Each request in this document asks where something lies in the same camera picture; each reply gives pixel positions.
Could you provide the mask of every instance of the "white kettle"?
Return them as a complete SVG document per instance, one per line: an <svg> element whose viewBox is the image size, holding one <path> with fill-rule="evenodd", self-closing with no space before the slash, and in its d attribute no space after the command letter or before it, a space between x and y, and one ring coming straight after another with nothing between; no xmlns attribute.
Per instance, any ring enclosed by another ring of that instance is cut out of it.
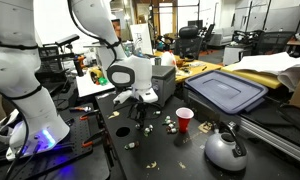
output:
<svg viewBox="0 0 300 180"><path fill-rule="evenodd" d="M214 123L215 133L208 138L205 153L210 161L222 169L240 171L247 165L247 151L244 144L236 137L233 130L235 123L229 124L223 123L229 133L219 133L219 128Z"/></svg>

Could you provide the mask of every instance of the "red plastic cup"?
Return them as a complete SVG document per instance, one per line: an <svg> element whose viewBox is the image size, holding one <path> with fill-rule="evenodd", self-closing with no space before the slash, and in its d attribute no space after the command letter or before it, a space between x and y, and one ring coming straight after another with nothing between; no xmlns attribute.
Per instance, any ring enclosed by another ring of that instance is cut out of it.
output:
<svg viewBox="0 0 300 180"><path fill-rule="evenodd" d="M179 122L179 132L186 133L188 131L188 124L193 117L193 112L189 108L179 108L176 111Z"/></svg>

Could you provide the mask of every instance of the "kettle handle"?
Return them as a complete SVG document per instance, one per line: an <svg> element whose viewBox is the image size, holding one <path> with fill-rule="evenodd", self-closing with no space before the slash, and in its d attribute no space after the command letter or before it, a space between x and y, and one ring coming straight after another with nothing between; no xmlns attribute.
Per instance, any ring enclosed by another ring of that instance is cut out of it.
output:
<svg viewBox="0 0 300 180"><path fill-rule="evenodd" d="M233 127L236 124L232 121L229 124L225 124L223 121L221 121L220 123L224 125L224 127L229 131L232 138L236 142L235 149L232 149L234 157L240 157L240 156L247 155L247 150L246 150L243 142L237 138L237 135L236 135L235 131L233 130Z"/></svg>

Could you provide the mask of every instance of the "floor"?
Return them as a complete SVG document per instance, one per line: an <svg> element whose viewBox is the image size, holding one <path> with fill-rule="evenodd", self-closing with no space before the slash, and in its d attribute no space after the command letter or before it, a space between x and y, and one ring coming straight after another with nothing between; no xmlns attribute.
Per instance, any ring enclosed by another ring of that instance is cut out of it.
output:
<svg viewBox="0 0 300 180"><path fill-rule="evenodd" d="M223 54L224 54L224 49L213 51L212 53L209 54L200 53L199 60L213 63L213 64L220 64L223 61Z"/></svg>

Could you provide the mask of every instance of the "office chair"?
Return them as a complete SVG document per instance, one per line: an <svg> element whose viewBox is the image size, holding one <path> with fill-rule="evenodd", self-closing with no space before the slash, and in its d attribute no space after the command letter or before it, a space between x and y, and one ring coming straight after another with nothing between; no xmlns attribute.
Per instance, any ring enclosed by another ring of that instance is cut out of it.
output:
<svg viewBox="0 0 300 180"><path fill-rule="evenodd" d="M179 38L176 39L174 54L180 58L198 59L202 37L198 36L197 26L186 26L179 30Z"/></svg>
<svg viewBox="0 0 300 180"><path fill-rule="evenodd" d="M261 33L258 42L252 44L251 50L243 50L239 52L239 61L246 51L251 51L251 55L270 55L285 51L288 41L294 36L295 32L264 32Z"/></svg>
<svg viewBox="0 0 300 180"><path fill-rule="evenodd" d="M44 45L39 48L40 58L59 55L58 47ZM70 89L70 82L66 77L67 69L62 68L61 58L41 59L41 67L35 73L37 80L45 87L51 97L59 93L67 93Z"/></svg>
<svg viewBox="0 0 300 180"><path fill-rule="evenodd" d="M204 34L204 38L203 38L203 42L202 42L202 45L201 45L201 49L206 51L207 54L209 54L209 51L208 51L208 43L210 42L211 38L212 38L212 31L214 29L214 26L215 24L210 24L207 32Z"/></svg>

